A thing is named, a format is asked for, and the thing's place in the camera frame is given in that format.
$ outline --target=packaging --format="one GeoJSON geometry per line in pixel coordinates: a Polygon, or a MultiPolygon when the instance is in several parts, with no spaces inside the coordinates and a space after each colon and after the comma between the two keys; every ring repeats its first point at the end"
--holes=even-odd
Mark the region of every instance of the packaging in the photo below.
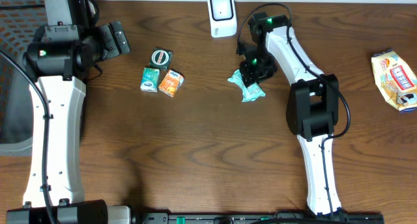
{"type": "Polygon", "coordinates": [[[170,70],[159,85],[159,90],[169,95],[170,97],[174,97],[183,81],[184,77],[181,74],[170,70]]]}
{"type": "Polygon", "coordinates": [[[157,68],[145,68],[143,70],[141,90],[148,92],[158,92],[160,70],[157,68]]]}
{"type": "Polygon", "coordinates": [[[234,83],[238,85],[240,89],[242,89],[242,102],[255,101],[258,99],[258,97],[265,96],[265,92],[262,91],[257,83],[250,85],[248,88],[245,87],[242,79],[242,74],[240,74],[240,70],[236,70],[232,77],[228,79],[228,82],[234,83]]]}
{"type": "Polygon", "coordinates": [[[417,109],[417,78],[392,49],[371,58],[375,84],[385,101],[400,113],[417,109]]]}
{"type": "Polygon", "coordinates": [[[159,68],[161,70],[168,70],[172,56],[172,51],[162,48],[154,48],[151,60],[149,61],[149,66],[152,68],[159,68]]]}

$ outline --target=printed label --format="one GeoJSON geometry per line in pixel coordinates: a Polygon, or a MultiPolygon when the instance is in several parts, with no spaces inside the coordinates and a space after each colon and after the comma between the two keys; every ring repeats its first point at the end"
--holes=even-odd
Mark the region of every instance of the printed label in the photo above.
{"type": "Polygon", "coordinates": [[[168,52],[163,50],[157,50],[152,54],[152,62],[158,65],[164,65],[168,63],[169,55],[168,52]]]}
{"type": "Polygon", "coordinates": [[[172,78],[178,78],[180,75],[175,72],[169,72],[169,76],[171,76],[172,78]]]}
{"type": "Polygon", "coordinates": [[[397,83],[399,88],[401,88],[402,91],[414,87],[414,83],[410,81],[409,77],[406,75],[401,65],[391,69],[390,72],[392,78],[397,83]]]}
{"type": "Polygon", "coordinates": [[[386,68],[388,68],[389,65],[390,65],[390,60],[389,59],[381,60],[382,71],[385,71],[386,68]]]}
{"type": "Polygon", "coordinates": [[[397,88],[395,87],[395,85],[392,83],[392,81],[390,81],[388,79],[388,74],[385,74],[385,81],[384,82],[391,91],[397,92],[397,88]]]}
{"type": "Polygon", "coordinates": [[[146,78],[152,79],[154,77],[152,72],[148,72],[147,74],[145,74],[146,78]]]}

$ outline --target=white device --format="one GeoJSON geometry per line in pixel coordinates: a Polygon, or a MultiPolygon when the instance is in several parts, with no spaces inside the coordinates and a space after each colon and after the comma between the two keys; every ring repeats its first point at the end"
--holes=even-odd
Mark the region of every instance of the white device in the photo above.
{"type": "MultiPolygon", "coordinates": [[[[299,54],[301,59],[310,67],[311,71],[316,74],[323,74],[323,71],[318,69],[313,62],[308,58],[306,52],[302,49],[301,45],[295,37],[294,29],[289,29],[289,36],[291,42],[299,54]]],[[[302,66],[294,52],[292,51],[288,39],[287,39],[287,26],[281,26],[275,28],[273,31],[266,34],[266,49],[274,56],[283,70],[285,76],[288,79],[289,84],[296,83],[298,80],[303,79],[309,81],[316,79],[302,66]]],[[[333,163],[332,163],[332,142],[333,139],[329,139],[324,143],[324,156],[326,165],[323,165],[323,158],[321,152],[321,143],[327,138],[327,134],[313,137],[311,142],[307,142],[306,139],[297,136],[298,141],[301,144],[302,153],[304,155],[304,163],[306,166],[307,182],[308,182],[308,196],[307,205],[310,210],[315,214],[329,214],[330,206],[327,197],[327,191],[325,189],[325,179],[323,173],[323,166],[326,166],[328,189],[330,192],[330,198],[332,200],[333,211],[341,208],[341,203],[336,192],[336,185],[334,182],[333,163]]]]}
{"type": "Polygon", "coordinates": [[[207,0],[211,36],[233,36],[237,31],[235,0],[207,0]]]}

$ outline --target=gray plastic basket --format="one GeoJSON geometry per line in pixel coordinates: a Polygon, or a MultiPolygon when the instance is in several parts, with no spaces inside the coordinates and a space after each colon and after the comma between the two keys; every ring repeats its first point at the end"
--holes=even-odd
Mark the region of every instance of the gray plastic basket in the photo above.
{"type": "MultiPolygon", "coordinates": [[[[0,5],[37,5],[43,0],[0,0],[0,5]]],[[[0,49],[22,65],[35,31],[47,24],[45,8],[0,10],[0,49]]],[[[33,110],[29,84],[0,58],[0,156],[30,156],[33,110]]]]}

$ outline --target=white power adapter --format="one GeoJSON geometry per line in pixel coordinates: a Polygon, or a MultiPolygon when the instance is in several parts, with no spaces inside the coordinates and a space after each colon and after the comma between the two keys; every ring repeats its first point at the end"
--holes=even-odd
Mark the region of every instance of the white power adapter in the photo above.
{"type": "Polygon", "coordinates": [[[233,36],[237,31],[235,0],[207,0],[211,36],[233,36]]]}

